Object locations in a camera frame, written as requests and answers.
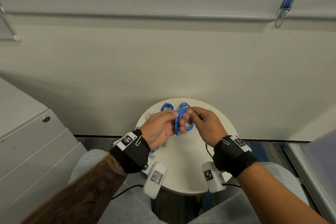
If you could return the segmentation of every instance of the leg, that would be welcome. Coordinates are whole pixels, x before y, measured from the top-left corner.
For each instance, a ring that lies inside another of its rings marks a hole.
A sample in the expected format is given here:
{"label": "leg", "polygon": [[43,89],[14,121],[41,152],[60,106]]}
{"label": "leg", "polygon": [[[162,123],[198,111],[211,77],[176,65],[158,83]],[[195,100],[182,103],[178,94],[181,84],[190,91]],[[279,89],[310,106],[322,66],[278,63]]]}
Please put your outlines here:
{"label": "leg", "polygon": [[[265,162],[262,164],[272,175],[274,175],[276,179],[278,179],[302,201],[308,204],[308,200],[301,188],[301,185],[291,172],[275,163]],[[237,184],[237,181],[232,178],[228,181],[228,183]],[[225,199],[224,202],[210,209],[190,223],[260,223],[243,190],[240,188],[229,187],[227,190],[227,194],[231,195],[230,198]]]}
{"label": "leg", "polygon": [[[78,161],[73,170],[69,183],[77,179],[84,172],[95,166],[106,156],[103,150],[90,150]],[[135,184],[144,184],[146,177],[143,173],[129,174],[116,195]],[[99,224],[107,223],[164,223],[160,221],[151,209],[151,199],[141,188],[132,188],[120,197],[117,197],[107,206]]]}

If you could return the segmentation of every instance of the wristband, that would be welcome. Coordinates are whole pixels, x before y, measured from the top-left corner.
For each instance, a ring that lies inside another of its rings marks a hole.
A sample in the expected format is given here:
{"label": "wristband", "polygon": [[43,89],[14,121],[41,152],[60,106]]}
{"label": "wristband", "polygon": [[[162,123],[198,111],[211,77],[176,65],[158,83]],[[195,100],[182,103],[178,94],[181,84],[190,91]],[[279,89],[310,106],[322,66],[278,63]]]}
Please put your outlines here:
{"label": "wristband", "polygon": [[213,162],[219,171],[236,178],[243,170],[257,162],[251,148],[237,136],[226,136],[214,147]]}
{"label": "wristband", "polygon": [[110,154],[128,174],[138,173],[146,166],[149,152],[150,148],[140,129],[124,135],[110,150]]}

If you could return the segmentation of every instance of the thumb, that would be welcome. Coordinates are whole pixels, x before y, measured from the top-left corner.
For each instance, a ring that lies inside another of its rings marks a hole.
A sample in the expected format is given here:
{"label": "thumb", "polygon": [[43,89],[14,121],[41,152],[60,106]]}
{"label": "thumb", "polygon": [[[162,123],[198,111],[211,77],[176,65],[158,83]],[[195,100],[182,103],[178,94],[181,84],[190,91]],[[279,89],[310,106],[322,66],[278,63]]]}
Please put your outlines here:
{"label": "thumb", "polygon": [[188,109],[188,114],[190,117],[190,121],[196,125],[196,127],[201,125],[202,120],[198,117],[198,115],[191,109]]}
{"label": "thumb", "polygon": [[160,117],[160,120],[166,123],[167,121],[175,120],[177,116],[177,112],[165,112],[165,114]]}

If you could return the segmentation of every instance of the tattooed forearm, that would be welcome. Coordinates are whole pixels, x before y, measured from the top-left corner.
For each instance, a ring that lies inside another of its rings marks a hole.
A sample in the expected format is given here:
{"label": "tattooed forearm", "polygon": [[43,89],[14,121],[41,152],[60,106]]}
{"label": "tattooed forearm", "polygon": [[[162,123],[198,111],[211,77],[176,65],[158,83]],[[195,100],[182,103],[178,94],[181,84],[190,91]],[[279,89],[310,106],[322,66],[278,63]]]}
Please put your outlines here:
{"label": "tattooed forearm", "polygon": [[111,154],[40,205],[21,224],[97,223],[127,174]]}

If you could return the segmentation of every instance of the round table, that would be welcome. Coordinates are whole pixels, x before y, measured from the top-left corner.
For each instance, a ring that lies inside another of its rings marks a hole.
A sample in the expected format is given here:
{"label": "round table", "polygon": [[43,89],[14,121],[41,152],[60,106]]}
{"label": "round table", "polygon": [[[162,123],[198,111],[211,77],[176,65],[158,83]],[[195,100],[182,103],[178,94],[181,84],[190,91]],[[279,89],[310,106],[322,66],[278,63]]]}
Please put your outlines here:
{"label": "round table", "polygon": [[[228,118],[213,106],[199,100],[191,98],[171,98],[161,101],[150,107],[140,117],[137,127],[141,127],[148,113],[157,113],[161,111],[164,103],[171,103],[175,110],[178,110],[180,103],[187,102],[190,106],[199,106],[213,111],[223,124],[229,135],[237,135],[237,132]],[[208,146],[209,152],[213,155],[213,148]],[[201,170],[203,163],[212,161],[205,149],[205,143],[198,133],[196,126],[180,136],[171,136],[166,142],[166,146],[160,146],[154,153],[155,158],[148,158],[148,164],[152,165],[156,161],[168,167],[168,172],[162,183],[162,186],[172,192],[195,195],[208,191],[208,187]],[[231,174],[224,172],[225,181],[231,178]]]}

